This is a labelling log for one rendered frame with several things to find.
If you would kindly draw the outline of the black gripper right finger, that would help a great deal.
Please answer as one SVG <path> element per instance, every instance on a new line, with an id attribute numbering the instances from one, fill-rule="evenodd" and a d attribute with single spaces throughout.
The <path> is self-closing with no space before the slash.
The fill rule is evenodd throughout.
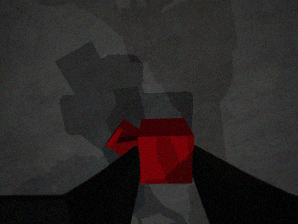
<path id="1" fill-rule="evenodd" d="M 192 175 L 209 224 L 298 224 L 298 196 L 194 145 Z"/>

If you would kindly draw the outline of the red cube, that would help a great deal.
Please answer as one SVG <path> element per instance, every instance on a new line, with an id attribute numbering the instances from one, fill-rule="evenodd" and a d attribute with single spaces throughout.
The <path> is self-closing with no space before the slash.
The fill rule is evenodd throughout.
<path id="1" fill-rule="evenodd" d="M 142 119 L 141 184 L 192 183 L 194 135 L 184 118 Z"/>
<path id="2" fill-rule="evenodd" d="M 121 132 L 118 141 L 116 143 L 119 157 L 132 149 L 134 146 L 138 146 L 137 136 L 139 129 L 123 131 Z"/>
<path id="3" fill-rule="evenodd" d="M 130 130 L 136 130 L 134 125 L 123 119 L 123 121 L 120 123 L 118 128 L 115 130 L 115 132 L 110 137 L 109 141 L 107 142 L 106 146 L 112 149 L 113 151 L 118 153 L 116 143 L 118 141 L 118 138 L 123 131 L 130 131 Z M 119 154 L 119 153 L 118 153 Z"/>

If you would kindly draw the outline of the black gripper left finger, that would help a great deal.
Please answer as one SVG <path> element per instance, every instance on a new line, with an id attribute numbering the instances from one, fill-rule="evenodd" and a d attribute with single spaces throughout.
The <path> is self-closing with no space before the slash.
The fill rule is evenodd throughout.
<path id="1" fill-rule="evenodd" d="M 131 224 L 140 173 L 134 146 L 63 195 L 0 195 L 0 224 Z"/>

